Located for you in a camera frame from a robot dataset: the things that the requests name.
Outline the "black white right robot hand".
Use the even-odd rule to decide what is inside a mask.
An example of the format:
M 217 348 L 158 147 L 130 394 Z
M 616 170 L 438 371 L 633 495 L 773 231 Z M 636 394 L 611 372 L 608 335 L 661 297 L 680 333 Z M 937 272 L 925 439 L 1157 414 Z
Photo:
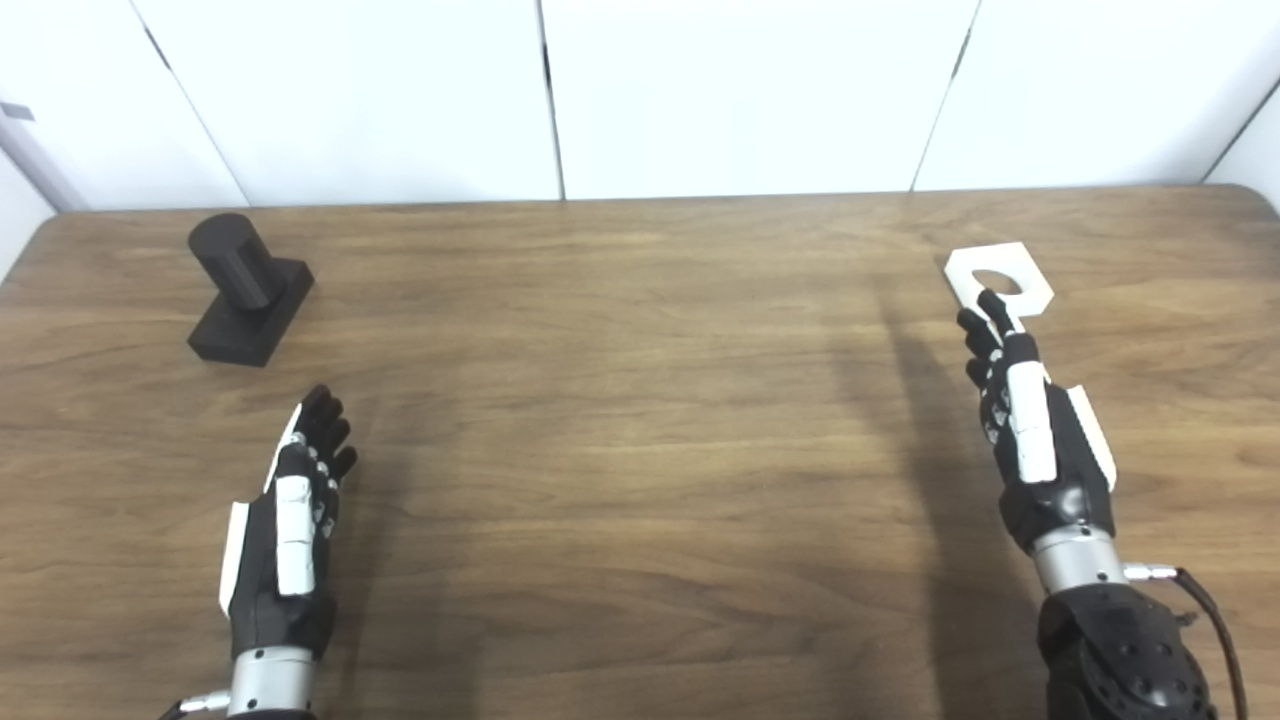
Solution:
M 1069 527 L 1114 534 L 1115 462 L 1083 387 L 1050 379 L 1034 336 L 995 291 L 982 290 L 957 324 L 1004 482 L 1000 516 L 1015 544 L 1032 555 L 1042 537 Z

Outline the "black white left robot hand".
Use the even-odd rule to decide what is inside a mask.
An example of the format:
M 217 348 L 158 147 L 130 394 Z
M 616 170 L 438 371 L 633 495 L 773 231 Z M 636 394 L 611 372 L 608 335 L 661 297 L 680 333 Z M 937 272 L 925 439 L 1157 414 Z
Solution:
M 337 619 L 332 537 L 358 461 L 349 433 L 343 402 L 312 387 L 285 423 L 260 495 L 232 505 L 218 602 L 233 659 L 276 647 L 325 655 Z

